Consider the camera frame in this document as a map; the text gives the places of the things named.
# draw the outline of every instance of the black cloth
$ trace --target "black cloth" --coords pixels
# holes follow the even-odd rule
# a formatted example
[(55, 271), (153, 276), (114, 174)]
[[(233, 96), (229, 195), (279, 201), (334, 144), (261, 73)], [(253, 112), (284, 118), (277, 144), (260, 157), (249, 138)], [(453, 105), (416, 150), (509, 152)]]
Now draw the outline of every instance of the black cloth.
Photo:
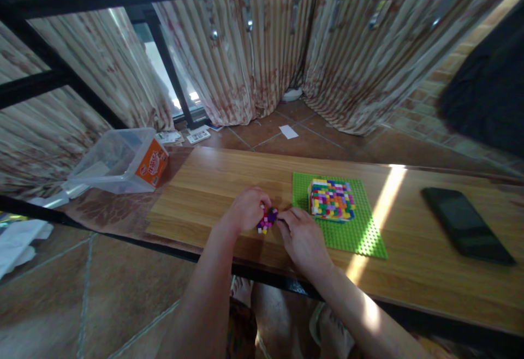
[(460, 134), (524, 158), (524, 0), (468, 56), (439, 109)]

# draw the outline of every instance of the curtain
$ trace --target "curtain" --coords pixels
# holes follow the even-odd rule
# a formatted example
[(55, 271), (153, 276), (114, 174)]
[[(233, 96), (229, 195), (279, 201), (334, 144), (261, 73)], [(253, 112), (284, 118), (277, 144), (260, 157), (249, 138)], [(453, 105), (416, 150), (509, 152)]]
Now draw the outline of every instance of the curtain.
[(155, 4), (175, 52), (214, 124), (248, 124), (276, 108), (303, 56), (314, 0), (301, 0), (291, 33), (293, 0), (251, 0), (247, 33), (242, 0), (213, 0), (218, 39), (198, 0)]
[[(30, 23), (129, 127), (174, 128), (163, 91), (123, 9)], [(0, 25), (0, 82), (48, 70)], [(69, 87), (0, 111), (0, 192), (48, 196), (111, 127)]]
[(437, 0), (392, 0), (380, 25), (381, 0), (318, 0), (302, 89), (306, 104), (340, 131), (367, 135), (433, 72), (501, 0), (456, 0), (435, 28), (423, 28)]
[(333, 25), (337, 0), (301, 0), (291, 35), (293, 0), (251, 0), (251, 33), (242, 24), (241, 0), (213, 0), (217, 41), (208, 37), (197, 0), (163, 2), (156, 10), (214, 123), (268, 115), (297, 84), (306, 104), (335, 128), (367, 135), (501, 0), (454, 0), (433, 28), (424, 25), (440, 0), (392, 0), (370, 30), (381, 1), (341, 0)]

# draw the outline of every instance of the brick wall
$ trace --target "brick wall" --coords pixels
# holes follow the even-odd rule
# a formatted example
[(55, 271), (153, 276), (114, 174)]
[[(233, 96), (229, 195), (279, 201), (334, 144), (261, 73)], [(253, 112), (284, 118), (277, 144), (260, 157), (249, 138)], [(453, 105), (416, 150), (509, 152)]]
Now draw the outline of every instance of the brick wall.
[(453, 79), (466, 57), (518, 1), (504, 0), (493, 10), (384, 124), (415, 138), (437, 143), (474, 159), (485, 161), (508, 173), (524, 176), (524, 160), (457, 134), (437, 117), (435, 108), (439, 95)]

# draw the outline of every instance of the foot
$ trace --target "foot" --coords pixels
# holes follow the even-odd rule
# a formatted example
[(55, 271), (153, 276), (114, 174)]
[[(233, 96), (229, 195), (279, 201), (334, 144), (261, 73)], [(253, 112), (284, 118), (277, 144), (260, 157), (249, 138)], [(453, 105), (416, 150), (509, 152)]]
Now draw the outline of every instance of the foot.
[(320, 358), (347, 359), (355, 341), (328, 306), (318, 319), (320, 329)]
[(231, 289), (230, 296), (251, 308), (251, 286), (249, 285), (249, 280), (237, 277)]

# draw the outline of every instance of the hand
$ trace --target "hand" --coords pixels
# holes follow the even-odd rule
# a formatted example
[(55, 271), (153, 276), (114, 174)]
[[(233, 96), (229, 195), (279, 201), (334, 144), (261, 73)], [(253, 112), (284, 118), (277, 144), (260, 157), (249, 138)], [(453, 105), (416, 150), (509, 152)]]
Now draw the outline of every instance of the hand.
[(263, 192), (260, 187), (245, 188), (235, 198), (229, 210), (222, 217), (221, 222), (237, 235), (255, 228), (262, 217), (264, 217), (260, 201), (264, 202), (266, 208), (271, 207), (269, 195)]
[(300, 272), (315, 283), (334, 266), (322, 230), (306, 211), (296, 207), (279, 213), (277, 218), (285, 250)]

